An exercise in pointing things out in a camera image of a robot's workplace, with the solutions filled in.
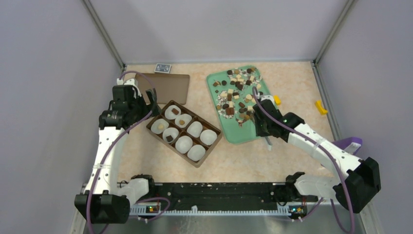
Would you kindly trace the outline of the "milk chocolate square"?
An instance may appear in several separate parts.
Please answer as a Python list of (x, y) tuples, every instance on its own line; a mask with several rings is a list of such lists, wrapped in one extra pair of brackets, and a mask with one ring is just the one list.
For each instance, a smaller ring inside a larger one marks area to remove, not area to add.
[(172, 112), (174, 115), (179, 115), (179, 114), (180, 114), (180, 110), (179, 110), (179, 109), (176, 109), (176, 108), (173, 108), (173, 109), (171, 110), (171, 112)]

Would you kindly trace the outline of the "dark chocolate square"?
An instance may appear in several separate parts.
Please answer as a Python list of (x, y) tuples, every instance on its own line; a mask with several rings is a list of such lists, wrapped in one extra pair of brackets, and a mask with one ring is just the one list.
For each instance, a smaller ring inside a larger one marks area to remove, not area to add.
[(171, 135), (166, 136), (165, 139), (166, 139), (166, 142), (168, 142), (168, 143), (171, 143), (174, 140), (174, 138)]

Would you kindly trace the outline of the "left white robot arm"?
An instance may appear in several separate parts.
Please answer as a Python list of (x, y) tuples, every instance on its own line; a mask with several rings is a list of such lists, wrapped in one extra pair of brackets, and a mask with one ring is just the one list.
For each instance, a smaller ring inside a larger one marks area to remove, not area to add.
[(99, 116), (98, 149), (90, 180), (74, 200), (88, 224), (124, 224), (138, 199), (148, 202), (156, 196), (148, 175), (140, 175), (122, 188), (117, 183), (122, 149), (131, 129), (160, 114), (156, 89), (146, 91), (149, 104), (135, 85), (116, 85), (112, 93), (108, 109)]

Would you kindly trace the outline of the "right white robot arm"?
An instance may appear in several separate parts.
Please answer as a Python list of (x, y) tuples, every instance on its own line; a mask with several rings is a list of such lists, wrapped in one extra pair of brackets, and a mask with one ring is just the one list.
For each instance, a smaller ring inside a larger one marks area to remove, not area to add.
[(316, 133), (296, 114), (282, 115), (268, 99), (254, 107), (254, 124), (260, 137), (281, 138), (302, 149), (329, 170), (333, 177), (297, 172), (286, 178), (286, 196), (292, 201), (304, 195), (336, 200), (353, 213), (360, 213), (381, 190), (379, 164), (371, 157), (361, 159)]

